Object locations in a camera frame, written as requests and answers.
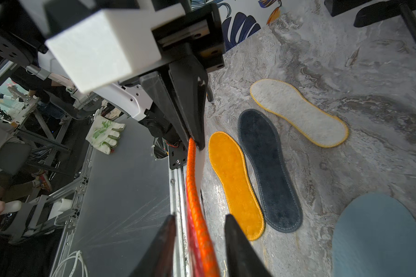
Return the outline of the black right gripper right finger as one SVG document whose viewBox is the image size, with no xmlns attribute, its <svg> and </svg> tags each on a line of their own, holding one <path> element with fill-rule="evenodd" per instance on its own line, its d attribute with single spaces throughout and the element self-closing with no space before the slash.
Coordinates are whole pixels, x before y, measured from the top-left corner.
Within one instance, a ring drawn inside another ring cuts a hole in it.
<svg viewBox="0 0 416 277">
<path fill-rule="evenodd" d="M 224 232 L 230 277 L 271 277 L 231 214 L 225 217 Z"/>
</svg>

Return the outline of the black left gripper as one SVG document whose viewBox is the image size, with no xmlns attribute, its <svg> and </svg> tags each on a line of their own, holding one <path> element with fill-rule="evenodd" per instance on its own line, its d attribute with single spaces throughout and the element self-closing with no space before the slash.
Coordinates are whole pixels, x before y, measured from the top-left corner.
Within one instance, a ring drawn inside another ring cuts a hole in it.
<svg viewBox="0 0 416 277">
<path fill-rule="evenodd" d="M 210 3 L 153 31 L 160 61 L 118 82 L 140 85 L 173 125 L 184 145 L 205 148 L 208 73 L 224 67 L 225 43 L 218 6 Z M 169 73 L 159 68 L 169 64 Z"/>
</svg>

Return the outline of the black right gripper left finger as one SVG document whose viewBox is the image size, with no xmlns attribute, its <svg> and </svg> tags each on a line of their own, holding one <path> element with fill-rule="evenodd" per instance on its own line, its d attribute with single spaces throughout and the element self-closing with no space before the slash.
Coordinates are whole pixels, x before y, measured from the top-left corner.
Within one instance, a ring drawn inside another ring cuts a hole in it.
<svg viewBox="0 0 416 277">
<path fill-rule="evenodd" d="M 131 277 L 171 277 L 176 217 L 168 215 Z"/>
</svg>

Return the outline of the red shoe insole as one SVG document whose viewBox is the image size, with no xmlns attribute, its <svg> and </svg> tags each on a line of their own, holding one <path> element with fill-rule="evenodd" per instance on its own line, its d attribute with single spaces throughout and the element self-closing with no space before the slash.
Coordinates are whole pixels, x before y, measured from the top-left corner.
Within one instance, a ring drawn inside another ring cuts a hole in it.
<svg viewBox="0 0 416 277">
<path fill-rule="evenodd" d="M 220 270 L 198 196 L 195 177 L 196 142 L 190 138 L 187 152 L 186 195 L 190 233 L 193 235 L 195 269 L 202 277 L 218 277 Z"/>
</svg>

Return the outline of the dark grey shoe insole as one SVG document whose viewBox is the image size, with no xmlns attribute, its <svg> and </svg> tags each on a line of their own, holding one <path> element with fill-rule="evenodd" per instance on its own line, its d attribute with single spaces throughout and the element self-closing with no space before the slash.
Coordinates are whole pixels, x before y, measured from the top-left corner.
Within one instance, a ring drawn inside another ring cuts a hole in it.
<svg viewBox="0 0 416 277">
<path fill-rule="evenodd" d="M 260 111 L 248 109 L 239 116 L 238 136 L 257 179 L 266 222 L 278 232 L 295 232 L 302 224 L 303 212 L 275 126 Z"/>
</svg>

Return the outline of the orange shoe insole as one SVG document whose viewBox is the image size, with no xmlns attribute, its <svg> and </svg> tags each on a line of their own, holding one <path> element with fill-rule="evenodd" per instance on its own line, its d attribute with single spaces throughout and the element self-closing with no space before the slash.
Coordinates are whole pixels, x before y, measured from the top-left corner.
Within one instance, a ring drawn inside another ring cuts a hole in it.
<svg viewBox="0 0 416 277">
<path fill-rule="evenodd" d="M 313 105 L 289 83 L 262 79 L 251 85 L 250 95 L 259 107 L 283 118 L 319 147 L 337 147 L 349 137 L 344 121 Z"/>
<path fill-rule="evenodd" d="M 229 134 L 216 132 L 209 140 L 209 159 L 222 183 L 230 214 L 248 240 L 259 239 L 265 230 L 265 220 L 239 144 Z"/>
</svg>

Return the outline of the white shoe insole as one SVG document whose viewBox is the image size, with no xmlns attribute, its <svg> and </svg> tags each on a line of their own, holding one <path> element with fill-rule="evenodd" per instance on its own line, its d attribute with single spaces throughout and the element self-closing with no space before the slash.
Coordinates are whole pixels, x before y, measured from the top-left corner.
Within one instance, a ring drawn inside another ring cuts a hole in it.
<svg viewBox="0 0 416 277">
<path fill-rule="evenodd" d="M 334 277 L 416 277 L 416 220 L 395 198 L 354 199 L 336 222 Z"/>
</svg>

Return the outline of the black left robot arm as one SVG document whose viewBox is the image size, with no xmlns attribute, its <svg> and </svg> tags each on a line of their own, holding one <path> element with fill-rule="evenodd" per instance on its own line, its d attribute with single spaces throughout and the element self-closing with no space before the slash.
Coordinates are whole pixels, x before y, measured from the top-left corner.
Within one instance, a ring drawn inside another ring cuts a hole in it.
<svg viewBox="0 0 416 277">
<path fill-rule="evenodd" d="M 0 1 L 0 57 L 69 79 L 172 145 L 204 149 L 208 74 L 224 52 L 215 2 Z"/>
</svg>

